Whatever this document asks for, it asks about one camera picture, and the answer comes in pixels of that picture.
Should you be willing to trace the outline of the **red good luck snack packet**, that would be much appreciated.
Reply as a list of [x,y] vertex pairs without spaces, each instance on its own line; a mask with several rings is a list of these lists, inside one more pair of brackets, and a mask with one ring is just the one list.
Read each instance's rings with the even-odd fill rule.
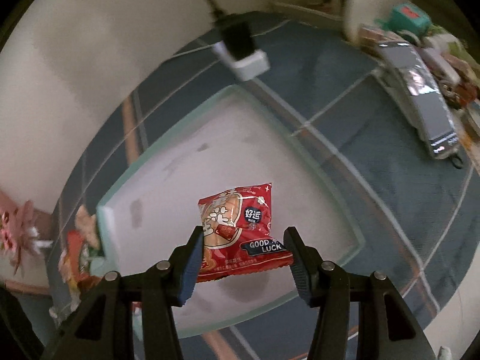
[[270,183],[225,190],[200,199],[198,207],[203,230],[199,283],[293,263],[292,252],[271,236]]

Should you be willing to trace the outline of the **red dotted snack packet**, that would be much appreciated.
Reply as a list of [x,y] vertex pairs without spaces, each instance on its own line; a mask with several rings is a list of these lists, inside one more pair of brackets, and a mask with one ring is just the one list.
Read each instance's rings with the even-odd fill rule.
[[87,275],[80,277],[75,264],[75,256],[80,244],[87,242],[78,230],[67,232],[66,246],[61,252],[58,261],[58,272],[62,281],[66,283],[72,296],[84,295],[98,282],[95,275]]

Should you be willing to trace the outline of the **green biscuit packet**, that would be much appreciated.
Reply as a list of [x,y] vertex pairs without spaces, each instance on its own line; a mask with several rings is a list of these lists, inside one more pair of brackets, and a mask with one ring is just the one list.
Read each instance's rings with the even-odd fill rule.
[[79,276],[86,277],[87,275],[91,275],[91,267],[93,262],[103,259],[104,257],[105,254],[102,247],[97,250],[88,242],[82,242],[75,256],[75,264]]

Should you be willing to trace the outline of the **tan brown snack packet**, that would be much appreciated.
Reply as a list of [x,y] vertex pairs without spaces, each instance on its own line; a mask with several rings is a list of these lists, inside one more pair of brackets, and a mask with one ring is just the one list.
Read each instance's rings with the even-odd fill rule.
[[97,215],[90,215],[85,205],[81,205],[77,210],[75,215],[75,226],[90,247],[94,250],[101,249],[101,242],[97,230]]

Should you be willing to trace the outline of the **pink paper flower bouquet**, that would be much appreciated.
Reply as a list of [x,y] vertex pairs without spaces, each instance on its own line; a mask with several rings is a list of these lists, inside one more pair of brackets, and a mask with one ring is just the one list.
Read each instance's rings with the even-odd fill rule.
[[1,192],[1,252],[10,260],[14,275],[26,254],[38,256],[53,245],[52,216],[38,210],[31,200],[19,205]]

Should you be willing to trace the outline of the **green rimmed white tray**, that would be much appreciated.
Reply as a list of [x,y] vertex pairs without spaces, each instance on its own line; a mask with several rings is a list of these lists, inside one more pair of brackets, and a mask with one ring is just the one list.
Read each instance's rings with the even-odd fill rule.
[[333,183],[288,130],[243,88],[214,94],[171,127],[97,206],[103,258],[92,274],[141,273],[203,226],[215,252],[271,252],[284,230],[338,264],[365,244]]

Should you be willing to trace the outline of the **blue plaid tablecloth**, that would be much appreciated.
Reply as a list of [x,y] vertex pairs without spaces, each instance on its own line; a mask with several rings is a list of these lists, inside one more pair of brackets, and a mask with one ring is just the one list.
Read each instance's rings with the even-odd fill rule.
[[75,215],[98,204],[170,128],[214,94],[238,86],[256,98],[333,183],[360,226],[364,246],[347,272],[379,271],[427,328],[470,272],[479,247],[479,174],[470,160],[435,160],[377,81],[379,66],[339,33],[281,16],[247,14],[270,69],[238,80],[205,33],[160,64],[131,94],[133,125],[114,111],[84,150],[54,211],[56,242],[46,261],[60,317],[72,295],[58,263]]

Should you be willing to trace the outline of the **white power adapter block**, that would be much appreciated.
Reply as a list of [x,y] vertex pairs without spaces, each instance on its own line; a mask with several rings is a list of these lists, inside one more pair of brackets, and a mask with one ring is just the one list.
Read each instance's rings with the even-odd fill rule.
[[212,51],[224,66],[227,66],[242,82],[253,80],[270,69],[269,58],[261,49],[257,49],[253,54],[239,60],[230,54],[223,41],[215,43]]

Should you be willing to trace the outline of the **teal box with red label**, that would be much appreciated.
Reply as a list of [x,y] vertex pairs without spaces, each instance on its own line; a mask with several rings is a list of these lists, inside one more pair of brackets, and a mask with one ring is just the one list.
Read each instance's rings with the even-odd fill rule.
[[394,6],[387,19],[375,19],[374,23],[392,32],[408,31],[417,36],[423,36],[431,27],[432,21],[430,16],[418,6],[404,2]]

